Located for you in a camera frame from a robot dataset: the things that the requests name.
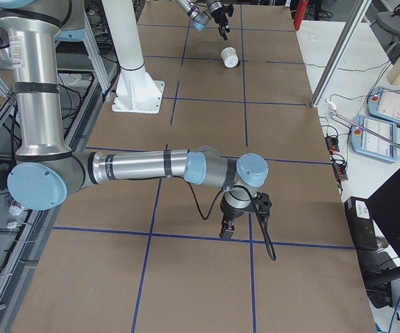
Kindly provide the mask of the white mug with smiley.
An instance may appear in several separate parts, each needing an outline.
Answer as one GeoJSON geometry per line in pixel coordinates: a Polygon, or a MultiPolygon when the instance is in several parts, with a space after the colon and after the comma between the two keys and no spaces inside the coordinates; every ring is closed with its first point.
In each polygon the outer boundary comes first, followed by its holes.
{"type": "Polygon", "coordinates": [[[222,50],[221,58],[226,68],[234,68],[240,62],[236,50],[231,46],[222,50]]]}

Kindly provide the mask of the red cylinder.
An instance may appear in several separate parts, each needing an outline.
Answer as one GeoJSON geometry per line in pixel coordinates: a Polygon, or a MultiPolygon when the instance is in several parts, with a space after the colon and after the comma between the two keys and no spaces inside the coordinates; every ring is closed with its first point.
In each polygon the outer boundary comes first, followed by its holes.
{"type": "Polygon", "coordinates": [[[297,9],[293,20],[295,31],[298,31],[300,29],[303,18],[305,17],[307,7],[308,7],[308,0],[298,1],[297,9]]]}

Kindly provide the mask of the brown paper table cover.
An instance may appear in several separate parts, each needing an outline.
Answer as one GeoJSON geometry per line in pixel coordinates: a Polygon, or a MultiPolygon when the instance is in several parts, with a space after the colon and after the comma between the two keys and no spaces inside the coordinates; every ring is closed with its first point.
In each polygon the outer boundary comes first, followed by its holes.
{"type": "Polygon", "coordinates": [[[236,6],[230,27],[146,5],[160,112],[103,105],[83,148],[95,175],[62,205],[13,332],[375,331],[290,14],[236,6]],[[226,192],[252,204],[232,239],[226,192]]]}

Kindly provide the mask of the orange terminal block strip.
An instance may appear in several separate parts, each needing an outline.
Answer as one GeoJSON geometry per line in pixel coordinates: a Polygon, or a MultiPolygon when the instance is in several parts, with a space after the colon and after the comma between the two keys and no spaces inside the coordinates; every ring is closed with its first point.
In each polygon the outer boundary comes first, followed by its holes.
{"type": "Polygon", "coordinates": [[[347,167],[348,163],[345,158],[340,154],[339,140],[336,135],[325,136],[326,146],[329,152],[329,157],[333,167],[336,180],[341,183],[342,181],[348,180],[347,167]]]}

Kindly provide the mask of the black box device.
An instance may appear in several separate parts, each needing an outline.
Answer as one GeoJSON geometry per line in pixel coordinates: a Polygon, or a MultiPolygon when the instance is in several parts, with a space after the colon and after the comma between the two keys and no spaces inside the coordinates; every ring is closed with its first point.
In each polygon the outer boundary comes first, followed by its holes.
{"type": "Polygon", "coordinates": [[[376,233],[366,200],[351,196],[344,202],[344,211],[354,246],[360,250],[377,250],[376,233]]]}

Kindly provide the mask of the near teach pendant tablet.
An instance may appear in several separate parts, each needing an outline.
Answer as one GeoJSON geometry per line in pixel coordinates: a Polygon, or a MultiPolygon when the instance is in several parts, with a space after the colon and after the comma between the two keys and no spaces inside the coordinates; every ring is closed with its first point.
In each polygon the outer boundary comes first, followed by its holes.
{"type": "MultiPolygon", "coordinates": [[[[382,137],[396,142],[397,125],[395,123],[364,115],[358,115],[353,121],[382,137]]],[[[384,162],[394,163],[397,161],[397,148],[395,146],[355,125],[351,126],[350,143],[352,149],[361,155],[373,157],[384,162]]]]}

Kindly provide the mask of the teach pendant tablet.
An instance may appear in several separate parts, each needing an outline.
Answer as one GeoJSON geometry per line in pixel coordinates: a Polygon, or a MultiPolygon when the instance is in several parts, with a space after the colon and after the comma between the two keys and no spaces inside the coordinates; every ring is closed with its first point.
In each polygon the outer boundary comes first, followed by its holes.
{"type": "MultiPolygon", "coordinates": [[[[395,123],[364,115],[358,115],[353,121],[382,137],[396,142],[397,125],[395,123]]],[[[397,148],[395,146],[355,125],[351,126],[350,143],[352,149],[361,155],[373,157],[384,162],[394,163],[397,161],[397,148]]]]}
{"type": "Polygon", "coordinates": [[[400,92],[386,87],[375,87],[367,99],[369,115],[400,126],[400,92]]]}

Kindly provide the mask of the far teach pendant tablet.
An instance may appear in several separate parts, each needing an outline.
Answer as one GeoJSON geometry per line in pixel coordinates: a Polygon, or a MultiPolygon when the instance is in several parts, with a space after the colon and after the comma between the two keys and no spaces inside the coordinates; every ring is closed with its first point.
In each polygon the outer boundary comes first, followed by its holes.
{"type": "Polygon", "coordinates": [[[367,99],[369,115],[400,126],[400,92],[386,87],[375,87],[367,99]]]}

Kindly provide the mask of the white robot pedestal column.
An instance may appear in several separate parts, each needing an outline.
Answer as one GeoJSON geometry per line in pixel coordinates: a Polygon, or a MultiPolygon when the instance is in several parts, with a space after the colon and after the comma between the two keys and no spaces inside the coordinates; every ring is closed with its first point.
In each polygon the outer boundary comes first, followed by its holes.
{"type": "Polygon", "coordinates": [[[102,4],[121,69],[112,110],[159,113],[165,83],[153,80],[145,68],[133,2],[105,0],[102,4]]]}

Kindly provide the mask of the aluminium frame post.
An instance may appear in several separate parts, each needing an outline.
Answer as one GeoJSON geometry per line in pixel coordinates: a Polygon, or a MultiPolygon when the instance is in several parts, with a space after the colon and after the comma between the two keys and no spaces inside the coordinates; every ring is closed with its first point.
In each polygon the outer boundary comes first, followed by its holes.
{"type": "Polygon", "coordinates": [[[329,86],[331,78],[335,73],[338,65],[344,55],[347,47],[352,40],[357,28],[365,16],[368,7],[370,6],[372,0],[359,0],[354,4],[353,10],[351,11],[347,22],[340,33],[340,36],[335,44],[335,47],[328,59],[326,68],[319,79],[316,89],[313,93],[310,105],[316,108],[321,101],[326,88],[329,86]]]}

